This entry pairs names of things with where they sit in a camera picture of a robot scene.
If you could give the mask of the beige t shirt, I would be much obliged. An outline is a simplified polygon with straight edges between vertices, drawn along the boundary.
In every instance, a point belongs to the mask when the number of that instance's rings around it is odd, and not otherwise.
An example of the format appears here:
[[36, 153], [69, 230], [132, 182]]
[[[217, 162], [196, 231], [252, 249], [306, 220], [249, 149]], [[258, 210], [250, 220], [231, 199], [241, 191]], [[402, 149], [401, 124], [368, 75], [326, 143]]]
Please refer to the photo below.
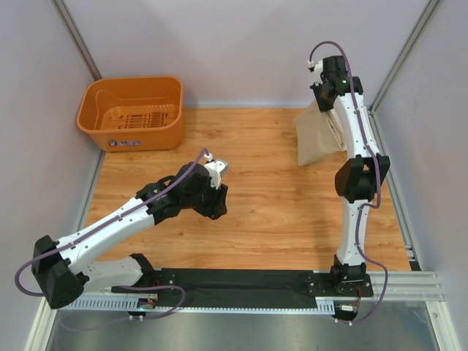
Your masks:
[[320, 112], [313, 101], [295, 118], [298, 141], [298, 165], [306, 166], [342, 152], [328, 123], [327, 112]]

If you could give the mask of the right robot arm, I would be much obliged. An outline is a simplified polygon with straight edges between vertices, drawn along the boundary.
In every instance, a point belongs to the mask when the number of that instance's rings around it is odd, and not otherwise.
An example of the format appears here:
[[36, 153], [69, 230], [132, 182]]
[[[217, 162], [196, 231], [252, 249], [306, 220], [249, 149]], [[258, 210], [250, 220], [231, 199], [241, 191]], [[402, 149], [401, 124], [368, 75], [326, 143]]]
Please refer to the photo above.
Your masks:
[[344, 134], [347, 161], [335, 175], [335, 190], [343, 204], [343, 225], [329, 285], [346, 295], [366, 278], [363, 256], [367, 219], [381, 203], [381, 186], [390, 168], [374, 140], [363, 101], [360, 78], [351, 76], [343, 56], [309, 62], [311, 90], [322, 112], [337, 117]]

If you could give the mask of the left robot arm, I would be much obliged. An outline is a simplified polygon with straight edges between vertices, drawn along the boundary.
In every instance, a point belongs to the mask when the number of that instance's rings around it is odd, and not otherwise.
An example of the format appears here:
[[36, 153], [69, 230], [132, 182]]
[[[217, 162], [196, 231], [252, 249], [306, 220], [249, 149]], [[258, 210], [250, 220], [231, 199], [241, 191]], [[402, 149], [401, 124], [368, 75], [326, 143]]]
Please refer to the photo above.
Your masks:
[[105, 218], [76, 233], [34, 245], [31, 272], [49, 307], [60, 309], [84, 292], [112, 288], [116, 292], [146, 293], [156, 286], [153, 266], [143, 254], [122, 260], [96, 258], [130, 236], [150, 229], [182, 210], [192, 209], [216, 220], [227, 213], [228, 164], [220, 159], [204, 165], [190, 162], [176, 175], [145, 185], [134, 197]]

